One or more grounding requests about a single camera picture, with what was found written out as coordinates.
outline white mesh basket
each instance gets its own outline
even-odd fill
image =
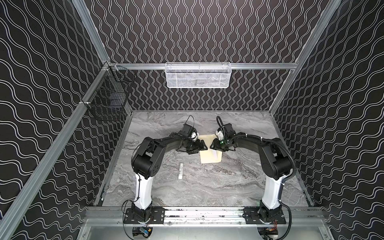
[[[227,88],[230,63],[166,63],[169,88]]]

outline black bracket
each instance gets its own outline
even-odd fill
[[[163,207],[151,207],[149,224],[163,224],[165,209]],[[125,212],[123,224],[143,224],[135,219],[133,209],[129,208]]]
[[[245,218],[246,224],[266,224],[265,222],[262,222],[260,220],[259,209],[260,207],[244,208],[243,218]],[[276,215],[274,218],[277,224],[286,224],[286,220],[283,213]]]

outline wire mesh shelf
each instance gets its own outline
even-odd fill
[[[231,64],[226,62],[168,62],[165,66],[169,88],[227,88],[231,73]]]
[[[104,76],[86,106],[91,115],[98,121],[124,121],[127,102],[127,83],[121,79]]]
[[[137,71],[132,71],[123,66],[110,66],[112,74],[116,77],[117,82],[125,82],[129,85],[135,81],[137,77]]]

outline black wire basket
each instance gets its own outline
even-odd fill
[[[127,113],[127,83],[117,77],[108,75],[97,87],[86,106],[98,121],[124,121]]]

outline wall panel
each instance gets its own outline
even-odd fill
[[[101,68],[69,0],[0,0],[0,219]]]
[[[139,110],[269,110],[289,70],[234,70],[228,88],[168,88],[164,71],[139,71],[128,88]],[[132,79],[125,70],[119,78]]]
[[[115,63],[291,63],[328,1],[85,2]]]
[[[383,16],[342,1],[275,114],[337,240],[384,237]]]
[[[12,239],[76,239],[123,126],[124,121],[99,122],[86,113]]]

